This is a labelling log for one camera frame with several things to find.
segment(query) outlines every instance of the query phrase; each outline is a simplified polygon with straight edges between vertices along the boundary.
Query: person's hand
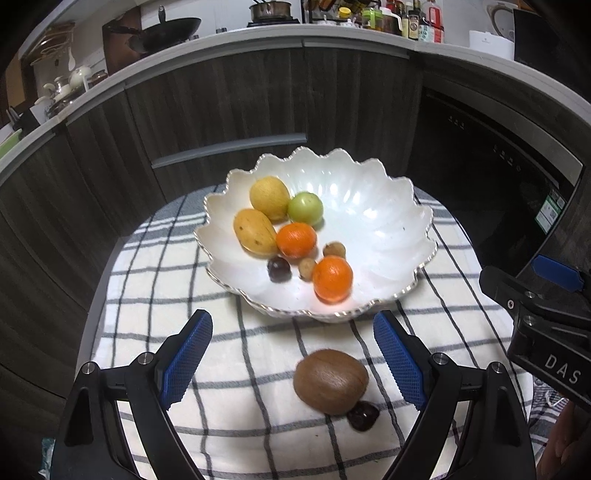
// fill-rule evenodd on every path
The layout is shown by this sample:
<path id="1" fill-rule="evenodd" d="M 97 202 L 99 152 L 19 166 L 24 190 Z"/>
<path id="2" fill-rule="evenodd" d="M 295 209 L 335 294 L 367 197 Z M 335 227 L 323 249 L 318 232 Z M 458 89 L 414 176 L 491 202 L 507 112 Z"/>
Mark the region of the person's hand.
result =
<path id="1" fill-rule="evenodd" d="M 549 480 L 572 455 L 588 418 L 577 414 L 580 410 L 569 401 L 558 416 L 550 432 L 546 449 L 538 462 L 538 480 Z"/>

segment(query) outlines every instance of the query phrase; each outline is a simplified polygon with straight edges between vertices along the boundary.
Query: white tablecloth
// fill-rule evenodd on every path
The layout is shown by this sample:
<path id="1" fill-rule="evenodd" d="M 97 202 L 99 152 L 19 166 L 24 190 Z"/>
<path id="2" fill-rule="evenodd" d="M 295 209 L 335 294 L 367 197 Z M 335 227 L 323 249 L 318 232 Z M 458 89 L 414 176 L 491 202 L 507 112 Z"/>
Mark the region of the white tablecloth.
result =
<path id="1" fill-rule="evenodd" d="M 193 238 L 204 222 L 203 198 L 214 187 L 179 198 L 129 238 L 109 280 L 105 327 L 94 360 L 102 367 L 130 363 L 156 351 L 196 309 L 213 317 L 213 340 L 182 402 L 169 416 L 205 478 L 318 480 L 381 479 L 417 418 L 396 386 L 374 340 L 372 315 L 339 325 L 278 320 L 249 307 L 206 273 L 206 255 Z M 429 235 L 439 244 L 418 286 L 392 309 L 405 328 L 432 351 L 457 364 L 486 368 L 501 361 L 528 414 L 532 378 L 510 365 L 505 349 L 511 318 L 478 287 L 480 265 L 451 214 L 417 192 L 435 213 Z M 344 417 L 327 417 L 296 396 L 297 363 L 323 348 L 341 350 L 367 366 L 363 399 L 381 410 L 366 433 Z M 123 425 L 140 474 L 155 478 L 128 404 Z M 461 434 L 467 403 L 460 404 L 434 478 L 447 472 Z"/>

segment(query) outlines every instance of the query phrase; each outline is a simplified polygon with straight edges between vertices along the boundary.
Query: green plum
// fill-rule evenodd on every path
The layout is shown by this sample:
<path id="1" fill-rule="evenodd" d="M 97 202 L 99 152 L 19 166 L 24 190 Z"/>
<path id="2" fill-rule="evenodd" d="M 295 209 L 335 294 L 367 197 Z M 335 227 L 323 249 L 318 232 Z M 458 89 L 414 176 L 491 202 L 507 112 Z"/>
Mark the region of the green plum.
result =
<path id="1" fill-rule="evenodd" d="M 322 220 L 324 207 L 318 195 L 310 192 L 300 192 L 290 200 L 287 215 L 293 222 L 315 225 Z"/>

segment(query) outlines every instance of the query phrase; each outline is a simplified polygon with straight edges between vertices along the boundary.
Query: sticker label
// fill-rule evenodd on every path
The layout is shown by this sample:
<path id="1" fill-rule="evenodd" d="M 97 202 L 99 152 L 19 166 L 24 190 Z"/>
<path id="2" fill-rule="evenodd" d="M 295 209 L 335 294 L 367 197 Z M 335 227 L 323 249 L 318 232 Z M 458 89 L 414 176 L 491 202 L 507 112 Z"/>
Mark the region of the sticker label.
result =
<path id="1" fill-rule="evenodd" d="M 538 223 L 544 233 L 548 233 L 552 228 L 552 225 L 556 222 L 562 208 L 564 207 L 564 199 L 560 194 L 552 190 L 546 197 L 542 208 L 535 216 L 535 221 Z"/>

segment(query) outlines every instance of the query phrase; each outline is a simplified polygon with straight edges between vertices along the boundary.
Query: scalloped bowl rim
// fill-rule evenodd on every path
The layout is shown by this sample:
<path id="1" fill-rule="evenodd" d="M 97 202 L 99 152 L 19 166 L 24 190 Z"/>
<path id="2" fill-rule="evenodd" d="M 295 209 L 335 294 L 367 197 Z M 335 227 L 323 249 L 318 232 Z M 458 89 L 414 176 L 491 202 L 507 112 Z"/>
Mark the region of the scalloped bowl rim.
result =
<path id="1" fill-rule="evenodd" d="M 248 293 L 246 293 L 245 291 L 239 289 L 239 288 L 234 288 L 230 285 L 227 285 L 226 283 L 224 283 L 222 280 L 220 280 L 219 278 L 217 278 L 209 269 L 210 263 L 213 261 L 213 257 L 212 255 L 209 253 L 209 251 L 207 250 L 207 248 L 203 245 L 203 243 L 201 242 L 201 240 L 199 239 L 199 234 L 198 231 L 200 228 L 206 226 L 209 224 L 211 217 L 209 215 L 209 211 L 207 208 L 207 201 L 208 198 L 210 196 L 223 196 L 227 193 L 228 191 L 228 180 L 230 178 L 230 175 L 232 175 L 234 172 L 237 171 L 242 171 L 242 172 L 246 172 L 249 174 L 252 174 L 254 172 L 256 172 L 256 170 L 259 167 L 259 164 L 261 162 L 261 160 L 263 159 L 263 157 L 265 157 L 266 155 L 272 155 L 276 158 L 278 158 L 280 161 L 282 162 L 288 162 L 291 161 L 293 159 L 293 157 L 300 151 L 309 151 L 312 154 L 316 155 L 318 158 L 327 158 L 330 155 L 332 155 L 334 152 L 343 152 L 345 153 L 349 158 L 351 158 L 351 160 L 353 161 L 353 163 L 357 164 L 357 165 L 361 165 L 370 161 L 377 161 L 380 166 L 382 167 L 383 171 L 384 171 L 384 176 L 390 180 L 390 181 L 394 181 L 394 180 L 407 180 L 411 186 L 412 189 L 412 193 L 413 193 L 413 203 L 415 205 L 418 205 L 415 198 L 414 198 L 414 184 L 413 181 L 411 179 L 409 179 L 408 177 L 390 177 L 387 173 L 386 173 L 386 169 L 384 167 L 384 164 L 382 164 L 382 162 L 377 159 L 377 158 L 369 158 L 363 162 L 357 162 L 355 160 L 352 159 L 352 157 L 349 155 L 349 153 L 342 149 L 342 148 L 335 148 L 334 150 L 331 150 L 328 154 L 326 155 L 318 155 L 316 154 L 313 150 L 307 148 L 307 147 L 298 147 L 296 148 L 289 157 L 287 158 L 279 158 L 276 155 L 273 154 L 263 154 L 261 155 L 258 160 L 256 161 L 256 164 L 254 166 L 254 168 L 252 170 L 241 170 L 239 168 L 234 168 L 232 170 L 230 170 L 228 172 L 228 175 L 226 176 L 226 187 L 224 188 L 224 190 L 222 192 L 211 192 L 208 193 L 205 196 L 205 199 L 203 201 L 203 209 L 205 211 L 205 215 L 206 215 L 206 221 L 204 224 L 199 225 L 195 228 L 195 230 L 193 231 L 193 236 L 195 237 L 195 240 L 197 241 L 199 248 L 201 250 L 203 250 L 206 254 L 207 257 L 209 258 L 209 261 L 207 263 L 206 266 L 206 272 L 208 274 L 208 276 L 216 283 L 218 284 L 221 288 L 223 288 L 224 290 L 235 294 L 235 295 L 240 295 L 242 296 L 246 302 L 252 306 L 253 308 L 261 311 L 261 312 L 266 312 L 268 315 L 272 316 L 272 317 L 309 317 L 309 318 L 314 318 L 316 320 L 320 320 L 322 322 L 339 322 L 342 321 L 344 319 L 351 319 L 351 318 L 355 318 L 358 317 L 359 315 L 362 315 L 363 313 L 367 312 L 368 310 L 370 310 L 371 308 L 381 305 L 381 304 L 387 304 L 387 303 L 392 303 L 395 300 L 398 300 L 400 297 L 402 297 L 403 295 L 406 295 L 408 292 L 410 292 L 418 283 L 418 271 L 422 268 L 424 268 L 432 259 L 433 257 L 435 257 L 435 254 L 437 253 L 437 250 L 439 249 L 439 246 L 437 244 L 437 241 L 429 238 L 428 236 L 428 232 L 433 224 L 433 209 L 431 207 L 429 207 L 429 211 L 430 211 L 430 218 L 429 221 L 427 222 L 427 227 L 425 229 L 425 237 L 431 241 L 433 243 L 433 251 L 429 254 L 429 256 L 421 263 L 419 264 L 414 270 L 413 270 L 413 281 L 411 282 L 410 285 L 406 286 L 405 288 L 403 288 L 401 291 L 394 293 L 392 296 L 386 298 L 386 299 L 373 299 L 370 300 L 367 303 L 364 303 L 363 305 L 361 305 L 358 308 L 352 309 L 352 310 L 344 310 L 341 312 L 332 312 L 332 313 L 315 313 L 315 312 L 311 312 L 309 310 L 283 310 L 283 309 L 278 309 L 275 307 L 270 307 L 269 305 L 265 305 L 263 303 L 260 303 L 258 301 L 253 300 L 252 298 L 250 298 L 250 296 L 248 295 Z"/>

